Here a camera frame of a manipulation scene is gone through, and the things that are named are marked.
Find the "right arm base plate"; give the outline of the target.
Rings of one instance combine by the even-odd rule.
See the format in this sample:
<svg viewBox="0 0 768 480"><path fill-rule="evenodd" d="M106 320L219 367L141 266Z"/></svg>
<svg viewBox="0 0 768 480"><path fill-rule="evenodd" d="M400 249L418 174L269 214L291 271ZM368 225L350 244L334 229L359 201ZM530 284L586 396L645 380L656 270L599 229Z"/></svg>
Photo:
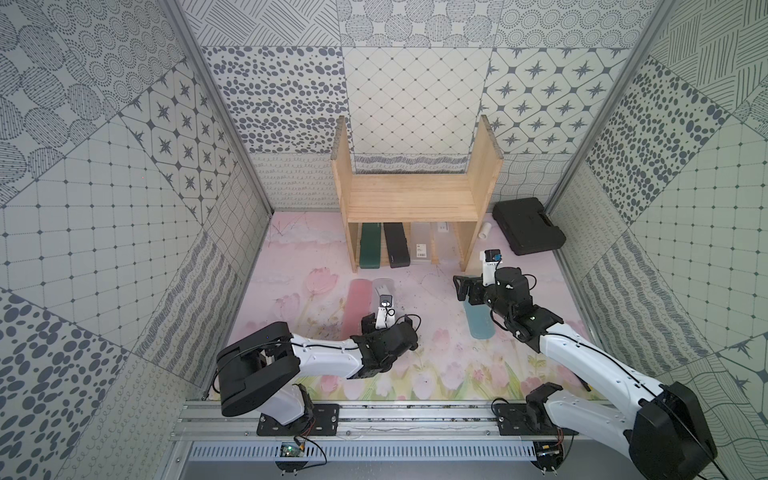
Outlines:
<svg viewBox="0 0 768 480"><path fill-rule="evenodd" d="M491 404L491 412L501 436L561 435L569 437L578 435L575 430L555 426L546 413L537 412L527 404L508 403L503 399L496 399Z"/></svg>

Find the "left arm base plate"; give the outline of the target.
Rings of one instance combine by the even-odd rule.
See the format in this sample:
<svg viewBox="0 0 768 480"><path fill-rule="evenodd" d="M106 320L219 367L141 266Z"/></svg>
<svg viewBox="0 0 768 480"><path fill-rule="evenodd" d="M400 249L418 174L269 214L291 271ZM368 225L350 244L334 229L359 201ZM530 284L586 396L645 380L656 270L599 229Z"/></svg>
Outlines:
<svg viewBox="0 0 768 480"><path fill-rule="evenodd" d="M335 436L339 423L340 405L335 403L313 404L305 408L302 416L283 425L276 419L262 414L257 429L259 437L279 436Z"/></svg>

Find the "teal pencil case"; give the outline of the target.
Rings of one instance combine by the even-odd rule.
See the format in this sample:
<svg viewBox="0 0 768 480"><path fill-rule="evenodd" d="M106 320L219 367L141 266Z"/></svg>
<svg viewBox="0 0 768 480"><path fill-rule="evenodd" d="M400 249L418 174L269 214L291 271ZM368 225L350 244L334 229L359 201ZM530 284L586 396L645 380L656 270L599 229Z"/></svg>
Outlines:
<svg viewBox="0 0 768 480"><path fill-rule="evenodd" d="M470 335L477 340L488 340L495 335L496 326L492 321L489 308L484 305L471 305L468 301L462 303L468 323Z"/></svg>

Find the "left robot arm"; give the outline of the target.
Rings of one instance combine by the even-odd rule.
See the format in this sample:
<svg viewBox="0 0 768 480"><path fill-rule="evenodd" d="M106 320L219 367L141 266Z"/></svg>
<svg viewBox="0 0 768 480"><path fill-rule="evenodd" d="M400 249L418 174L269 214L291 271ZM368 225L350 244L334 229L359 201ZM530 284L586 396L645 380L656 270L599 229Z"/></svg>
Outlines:
<svg viewBox="0 0 768 480"><path fill-rule="evenodd" d="M343 341L306 338L274 322L221 350L216 377L221 413L231 418L251 411L271 418L291 433L307 432L315 406L298 378L330 376L362 380L386 373L418 348L413 320L404 317L377 328L369 316L360 335Z"/></svg>

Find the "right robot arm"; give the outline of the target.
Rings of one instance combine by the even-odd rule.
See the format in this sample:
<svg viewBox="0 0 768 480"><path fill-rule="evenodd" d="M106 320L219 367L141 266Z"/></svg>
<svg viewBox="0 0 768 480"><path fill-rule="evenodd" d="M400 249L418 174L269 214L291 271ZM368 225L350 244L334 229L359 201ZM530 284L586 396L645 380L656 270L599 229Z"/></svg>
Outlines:
<svg viewBox="0 0 768 480"><path fill-rule="evenodd" d="M503 330L566 367L609 400L585 401L547 382L526 396L526 423L536 433L584 434L626 456L647 479L695 479L715 464L717 447L698 397L663 384L598 348L552 311L534 303L515 267L485 268L453 279L459 301L484 304Z"/></svg>

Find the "clear white pencil case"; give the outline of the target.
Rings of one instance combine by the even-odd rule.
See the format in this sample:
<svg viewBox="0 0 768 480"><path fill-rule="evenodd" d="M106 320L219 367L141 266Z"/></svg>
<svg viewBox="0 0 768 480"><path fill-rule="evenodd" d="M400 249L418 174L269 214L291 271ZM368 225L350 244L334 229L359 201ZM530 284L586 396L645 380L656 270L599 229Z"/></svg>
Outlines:
<svg viewBox="0 0 768 480"><path fill-rule="evenodd" d="M372 281L372 311L376 313L381 304L380 298L382 295L389 295L391 297L389 307L394 308L394 295L395 295L395 282L391 278L376 278Z"/></svg>

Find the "pink pencil case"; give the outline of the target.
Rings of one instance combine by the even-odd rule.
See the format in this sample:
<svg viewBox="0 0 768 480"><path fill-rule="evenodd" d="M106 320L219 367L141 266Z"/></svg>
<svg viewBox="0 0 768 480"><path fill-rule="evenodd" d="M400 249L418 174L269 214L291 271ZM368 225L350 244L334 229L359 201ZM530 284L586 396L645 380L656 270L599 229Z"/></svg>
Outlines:
<svg viewBox="0 0 768 480"><path fill-rule="evenodd" d="M370 280L354 279L351 281L342 318L341 336L343 339L361 333L362 318L372 312L372 296L373 283Z"/></svg>

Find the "clear pencil case with label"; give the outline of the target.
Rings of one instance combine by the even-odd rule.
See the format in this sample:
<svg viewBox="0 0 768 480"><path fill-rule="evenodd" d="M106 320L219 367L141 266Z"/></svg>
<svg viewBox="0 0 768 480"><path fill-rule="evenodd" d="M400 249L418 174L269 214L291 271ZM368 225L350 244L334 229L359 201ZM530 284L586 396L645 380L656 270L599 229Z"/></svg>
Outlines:
<svg viewBox="0 0 768 480"><path fill-rule="evenodd" d="M432 228L427 222L413 222L409 239L410 257L414 264L432 262Z"/></svg>

